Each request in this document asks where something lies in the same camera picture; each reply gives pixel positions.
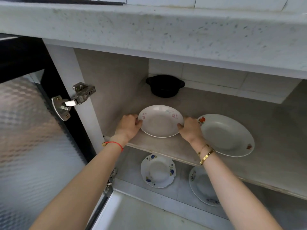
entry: finger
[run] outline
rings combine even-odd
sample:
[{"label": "finger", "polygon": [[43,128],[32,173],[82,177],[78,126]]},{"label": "finger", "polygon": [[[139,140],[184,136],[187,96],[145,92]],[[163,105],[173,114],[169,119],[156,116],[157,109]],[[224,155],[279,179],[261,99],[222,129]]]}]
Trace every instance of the finger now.
[{"label": "finger", "polygon": [[143,124],[143,120],[140,120],[140,121],[136,124],[136,126],[137,126],[138,128],[141,128],[141,127],[142,127],[142,124]]},{"label": "finger", "polygon": [[180,123],[177,124],[177,127],[179,131],[183,128],[183,126]]}]

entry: plate rim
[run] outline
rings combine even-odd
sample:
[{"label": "plate rim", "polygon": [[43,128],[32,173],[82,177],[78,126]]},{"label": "plate rim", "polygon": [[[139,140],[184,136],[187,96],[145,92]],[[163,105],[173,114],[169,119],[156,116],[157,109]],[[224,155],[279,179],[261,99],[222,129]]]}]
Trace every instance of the plate rim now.
[{"label": "plate rim", "polygon": [[[140,119],[140,115],[141,115],[141,113],[143,112],[143,110],[145,110],[146,108],[149,108],[149,107],[153,107],[153,106],[164,106],[164,107],[172,108],[172,109],[174,109],[175,111],[177,111],[177,112],[182,116],[182,119],[184,120],[183,115],[182,115],[177,109],[175,109],[175,108],[173,108],[173,107],[171,107],[171,106],[166,106],[166,105],[151,105],[151,106],[145,107],[145,108],[142,109],[142,110],[140,111],[140,113],[138,114],[138,120],[141,120],[141,119]],[[151,135],[151,134],[147,133],[146,131],[144,131],[144,129],[143,129],[142,127],[141,127],[141,130],[142,130],[143,132],[145,132],[147,135],[150,135],[150,136],[156,137],[156,138],[169,138],[169,137],[172,137],[172,136],[177,135],[177,134],[179,133],[179,131],[178,131],[176,134],[170,135],[170,136],[155,136],[155,135]]]},{"label": "plate rim", "polygon": [[229,119],[231,119],[231,120],[237,122],[238,124],[240,124],[241,126],[243,126],[243,127],[248,131],[248,133],[250,134],[250,136],[251,136],[251,138],[252,138],[252,140],[253,140],[253,142],[251,143],[253,147],[252,147],[252,149],[248,152],[248,154],[245,154],[245,155],[242,155],[242,156],[231,156],[231,155],[228,155],[228,154],[224,154],[224,153],[222,153],[222,152],[219,152],[219,151],[216,151],[217,153],[222,154],[222,155],[225,155],[225,156],[230,156],[230,157],[244,157],[244,156],[247,156],[247,155],[251,154],[252,151],[254,151],[255,146],[256,146],[256,145],[255,145],[255,139],[254,139],[253,135],[251,134],[251,132],[250,132],[243,124],[241,124],[241,123],[238,122],[237,120],[232,119],[232,118],[230,118],[230,117],[228,117],[228,116],[226,116],[226,115],[220,115],[220,114],[205,114],[205,115],[201,115],[200,117],[197,118],[198,123],[201,123],[201,122],[199,122],[199,119],[200,119],[200,118],[202,118],[202,117],[205,118],[205,116],[207,116],[207,115],[223,116],[223,117],[227,117],[227,118],[229,118]]},{"label": "plate rim", "polygon": [[[189,173],[189,185],[190,185],[190,188],[191,188],[192,192],[193,192],[194,195],[195,195],[200,201],[202,201],[203,203],[205,203],[205,204],[207,204],[207,205],[209,205],[209,206],[212,206],[212,207],[221,207],[221,203],[220,203],[220,204],[213,204],[213,203],[210,203],[210,202],[206,202],[206,201],[202,200],[200,197],[197,196],[197,194],[195,193],[195,191],[194,191],[193,188],[192,188],[191,179],[190,179],[190,177],[191,177],[191,175],[192,175],[192,171],[193,171],[195,168],[200,169],[200,167],[194,166],[194,167],[192,167],[192,169],[190,170],[190,173]],[[202,167],[202,169],[203,169],[203,173],[206,174],[206,175],[208,175],[207,172],[206,172],[206,170],[205,170],[205,168]]]},{"label": "plate rim", "polygon": [[[170,176],[170,177],[172,178],[172,181],[171,181],[168,185],[166,185],[166,186],[163,186],[163,187],[154,186],[154,185],[152,185],[150,182],[147,182],[146,179],[144,178],[143,174],[142,174],[142,164],[143,164],[144,166],[145,166],[145,165],[146,165],[146,166],[150,165],[150,160],[147,160],[146,158],[147,158],[147,157],[151,157],[152,155],[155,155],[155,156],[159,155],[160,158],[163,158],[163,159],[165,159],[165,160],[170,160],[170,161],[169,161],[169,162],[170,162],[170,164],[169,164],[170,166],[173,164],[174,174],[173,174],[172,176]],[[158,154],[158,153],[152,153],[152,154],[146,156],[146,157],[142,160],[140,173],[141,173],[141,176],[142,176],[143,181],[144,181],[146,184],[150,185],[150,186],[153,187],[153,188],[165,188],[165,187],[167,187],[167,186],[169,186],[169,185],[171,185],[171,184],[173,183],[173,181],[174,181],[174,179],[175,179],[175,177],[176,177],[177,171],[176,171],[176,165],[175,165],[174,161],[173,161],[171,158],[166,157],[166,156],[163,156],[163,155],[160,155],[160,154]]]}]

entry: gold bracelet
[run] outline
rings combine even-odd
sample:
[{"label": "gold bracelet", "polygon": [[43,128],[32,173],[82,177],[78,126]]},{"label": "gold bracelet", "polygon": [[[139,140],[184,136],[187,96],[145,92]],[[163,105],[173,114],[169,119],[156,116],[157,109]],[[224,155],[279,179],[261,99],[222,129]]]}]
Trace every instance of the gold bracelet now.
[{"label": "gold bracelet", "polygon": [[203,162],[205,161],[205,159],[207,159],[207,157],[208,157],[211,153],[213,153],[213,152],[215,152],[214,149],[212,149],[207,155],[205,155],[205,157],[201,160],[200,164],[202,165]]},{"label": "gold bracelet", "polygon": [[209,144],[206,144],[205,146],[203,146],[203,148],[200,150],[200,152],[198,152],[197,154],[200,156],[201,155],[201,151],[204,149],[204,147],[210,147]]}]

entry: cabinet hinge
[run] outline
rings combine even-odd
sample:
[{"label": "cabinet hinge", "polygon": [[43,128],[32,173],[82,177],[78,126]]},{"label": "cabinet hinge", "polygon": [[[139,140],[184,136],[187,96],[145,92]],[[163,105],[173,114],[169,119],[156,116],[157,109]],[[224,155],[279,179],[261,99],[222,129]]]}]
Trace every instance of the cabinet hinge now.
[{"label": "cabinet hinge", "polygon": [[62,99],[60,95],[51,99],[53,108],[63,121],[67,121],[70,118],[69,111],[72,106],[84,103],[93,93],[96,92],[95,86],[87,85],[82,82],[75,84],[72,89],[76,94],[71,97],[71,100]]},{"label": "cabinet hinge", "polygon": [[104,189],[104,193],[105,193],[105,194],[109,192],[109,187],[110,187],[110,185],[112,185],[113,180],[114,180],[114,178],[115,178],[115,176],[116,176],[116,174],[117,174],[117,171],[118,171],[117,168],[114,168],[114,169],[113,169],[113,171],[112,171],[112,173],[111,173],[111,175],[110,175],[110,177],[109,177],[108,183],[106,184],[106,187],[105,187],[105,189]]}]

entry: white plate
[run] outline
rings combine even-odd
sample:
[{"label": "white plate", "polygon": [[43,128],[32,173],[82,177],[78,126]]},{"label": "white plate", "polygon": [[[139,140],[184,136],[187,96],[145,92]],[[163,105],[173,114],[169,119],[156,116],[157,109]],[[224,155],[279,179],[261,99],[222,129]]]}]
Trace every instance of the white plate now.
[{"label": "white plate", "polygon": [[179,111],[169,106],[154,105],[142,110],[138,120],[143,120],[141,129],[148,135],[166,138],[176,135],[177,123],[183,125],[184,120]]},{"label": "white plate", "polygon": [[207,114],[198,118],[201,131],[210,146],[220,154],[242,157],[255,148],[251,133],[239,122],[218,114]]},{"label": "white plate", "polygon": [[144,182],[148,185],[164,188],[173,182],[176,176],[176,167],[171,158],[151,154],[142,161],[141,174]]},{"label": "white plate", "polygon": [[193,167],[191,169],[189,183],[193,193],[200,201],[215,207],[221,205],[203,167]]}]

